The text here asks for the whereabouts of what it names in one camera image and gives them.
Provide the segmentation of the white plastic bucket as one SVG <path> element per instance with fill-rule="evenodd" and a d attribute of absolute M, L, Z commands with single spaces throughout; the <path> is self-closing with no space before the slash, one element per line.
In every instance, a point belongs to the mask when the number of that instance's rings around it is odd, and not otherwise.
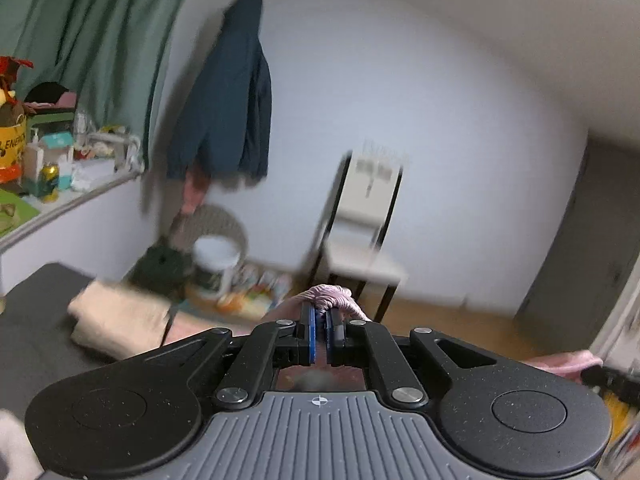
<path fill-rule="evenodd" d="M 240 257 L 239 246 L 229 237 L 199 237 L 192 247 L 192 283 L 196 290 L 210 300 L 228 294 Z"/>

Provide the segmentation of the teal white carton box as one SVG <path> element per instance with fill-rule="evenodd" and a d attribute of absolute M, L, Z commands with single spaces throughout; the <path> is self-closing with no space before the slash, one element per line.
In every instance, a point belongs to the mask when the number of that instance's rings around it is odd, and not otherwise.
<path fill-rule="evenodd" d="M 39 174 L 48 162 L 60 168 L 58 190 L 65 191 L 72 184 L 74 138 L 70 132 L 48 133 L 25 146 L 23 154 L 22 187 L 39 198 Z"/>

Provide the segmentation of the dark green small stool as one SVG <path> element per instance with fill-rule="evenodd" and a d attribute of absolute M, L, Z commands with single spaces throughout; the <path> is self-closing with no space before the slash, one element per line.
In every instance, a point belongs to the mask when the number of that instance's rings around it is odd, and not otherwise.
<path fill-rule="evenodd" d="M 129 283 L 155 295 L 180 301 L 191 270 L 189 255 L 167 245 L 154 245 L 134 265 Z"/>

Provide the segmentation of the mauve pink ribbed garment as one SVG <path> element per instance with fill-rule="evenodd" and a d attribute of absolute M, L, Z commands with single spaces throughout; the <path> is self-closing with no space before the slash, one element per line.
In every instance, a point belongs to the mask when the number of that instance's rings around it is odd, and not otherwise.
<path fill-rule="evenodd" d="M 321 284 L 286 298 L 270 309 L 261 323 L 274 322 L 281 318 L 298 321 L 304 304 L 311 304 L 320 314 L 338 313 L 342 321 L 359 320 L 370 322 L 352 296 L 352 292 L 338 285 Z M 293 366 L 280 374 L 279 384 L 285 391 L 321 392 L 355 391 L 364 389 L 360 370 L 353 367 L 330 367 L 324 363 L 315 366 Z"/>

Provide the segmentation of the white black wooden chair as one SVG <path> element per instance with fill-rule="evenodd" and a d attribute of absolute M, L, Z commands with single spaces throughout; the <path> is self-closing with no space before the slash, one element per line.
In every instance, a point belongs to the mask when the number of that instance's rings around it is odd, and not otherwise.
<path fill-rule="evenodd" d="M 383 250 L 403 175 L 400 165 L 354 152 L 345 155 L 307 278 L 308 285 L 314 284 L 318 271 L 326 268 L 329 283 L 340 278 L 356 283 L 355 298 L 369 284 L 382 287 L 384 292 L 374 315 L 378 323 L 407 279 L 405 268 Z M 339 224 L 369 232 L 370 242 L 339 240 L 333 234 Z"/>

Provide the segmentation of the yellow drink can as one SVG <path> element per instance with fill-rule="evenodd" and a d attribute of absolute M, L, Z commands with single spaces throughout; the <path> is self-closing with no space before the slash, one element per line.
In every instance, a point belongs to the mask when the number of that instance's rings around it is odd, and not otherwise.
<path fill-rule="evenodd" d="M 60 168 L 55 162 L 48 162 L 39 174 L 39 199 L 43 203 L 55 202 L 58 199 L 58 179 Z"/>

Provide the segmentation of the green curtain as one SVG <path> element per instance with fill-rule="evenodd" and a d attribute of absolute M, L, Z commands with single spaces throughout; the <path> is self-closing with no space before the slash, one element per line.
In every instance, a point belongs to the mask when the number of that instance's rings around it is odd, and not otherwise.
<path fill-rule="evenodd" d="M 18 72 L 17 95 L 62 84 L 97 126 L 128 127 L 148 156 L 182 3 L 1 0 L 1 52 L 32 62 Z"/>

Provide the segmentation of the dark teal hanging jacket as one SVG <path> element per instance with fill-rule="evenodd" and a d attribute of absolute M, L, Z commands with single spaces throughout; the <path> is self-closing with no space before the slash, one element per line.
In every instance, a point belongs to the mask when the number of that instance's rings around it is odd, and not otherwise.
<path fill-rule="evenodd" d="M 168 145 L 166 176 L 184 180 L 268 174 L 271 76 L 259 39 L 262 0 L 234 0 L 184 102 Z"/>

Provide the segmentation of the pile of sneakers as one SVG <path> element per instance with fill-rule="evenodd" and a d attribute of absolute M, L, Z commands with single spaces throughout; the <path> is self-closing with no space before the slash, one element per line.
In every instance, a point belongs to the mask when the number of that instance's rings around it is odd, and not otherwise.
<path fill-rule="evenodd" d="M 222 296 L 217 310 L 224 314 L 259 320 L 277 307 L 292 288 L 292 276 L 243 264 L 232 280 L 231 292 Z"/>

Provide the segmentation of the yellow plush toy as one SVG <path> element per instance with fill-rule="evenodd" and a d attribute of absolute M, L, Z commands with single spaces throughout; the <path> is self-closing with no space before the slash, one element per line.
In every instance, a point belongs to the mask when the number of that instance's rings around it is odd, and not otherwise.
<path fill-rule="evenodd" d="M 34 64 L 29 60 L 2 56 L 0 66 L 1 127 L 13 127 L 25 117 L 23 103 L 17 99 L 13 90 L 17 82 L 17 73 L 21 67 L 33 68 Z"/>

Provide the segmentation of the pink hanging garment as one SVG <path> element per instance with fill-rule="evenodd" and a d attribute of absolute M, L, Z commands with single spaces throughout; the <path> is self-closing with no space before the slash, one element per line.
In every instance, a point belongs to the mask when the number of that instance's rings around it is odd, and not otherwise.
<path fill-rule="evenodd" d="M 190 216 L 204 203 L 210 185 L 209 176 L 194 166 L 186 172 L 182 188 L 180 214 Z"/>

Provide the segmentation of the yellow orange cardboard box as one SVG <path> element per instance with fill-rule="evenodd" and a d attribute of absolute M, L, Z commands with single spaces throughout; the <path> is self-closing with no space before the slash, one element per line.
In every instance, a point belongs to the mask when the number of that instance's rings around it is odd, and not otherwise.
<path fill-rule="evenodd" d="M 14 126 L 0 128 L 0 183 L 9 183 L 22 176 L 26 143 L 24 116 Z"/>

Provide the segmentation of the dark grey bed sheet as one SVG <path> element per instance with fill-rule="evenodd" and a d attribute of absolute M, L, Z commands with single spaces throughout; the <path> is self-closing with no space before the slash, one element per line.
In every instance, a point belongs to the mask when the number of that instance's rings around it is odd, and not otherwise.
<path fill-rule="evenodd" d="M 106 354 L 72 341 L 68 304 L 89 279 L 49 263 L 6 295 L 1 315 L 1 406 L 30 434 L 56 424 L 81 434 L 153 428 L 160 409 L 136 377 Z"/>

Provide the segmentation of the dark grey door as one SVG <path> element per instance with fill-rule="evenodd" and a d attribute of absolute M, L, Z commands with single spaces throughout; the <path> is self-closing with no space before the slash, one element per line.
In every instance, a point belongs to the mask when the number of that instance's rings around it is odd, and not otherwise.
<path fill-rule="evenodd" d="M 587 349 L 639 253 L 639 153 L 590 140 L 563 220 L 518 327 L 544 353 Z"/>

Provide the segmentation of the pink yellow striped knit sweater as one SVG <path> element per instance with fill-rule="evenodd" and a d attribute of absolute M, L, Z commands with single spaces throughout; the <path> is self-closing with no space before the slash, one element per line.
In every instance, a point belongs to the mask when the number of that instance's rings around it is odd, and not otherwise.
<path fill-rule="evenodd" d="M 248 335 L 255 323 L 231 323 L 227 321 L 212 321 L 207 318 L 197 318 L 186 312 L 178 312 L 168 323 L 168 331 L 163 339 L 163 346 L 174 344 L 179 340 L 183 340 L 200 333 L 208 332 L 214 328 L 225 328 L 233 336 Z"/>

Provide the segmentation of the beige folded garment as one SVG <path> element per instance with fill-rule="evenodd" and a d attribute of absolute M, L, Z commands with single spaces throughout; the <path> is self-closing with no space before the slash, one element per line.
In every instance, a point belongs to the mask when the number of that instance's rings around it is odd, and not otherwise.
<path fill-rule="evenodd" d="M 67 306 L 75 320 L 70 339 L 104 356 L 128 359 L 162 344 L 170 307 L 166 298 L 95 280 Z"/>

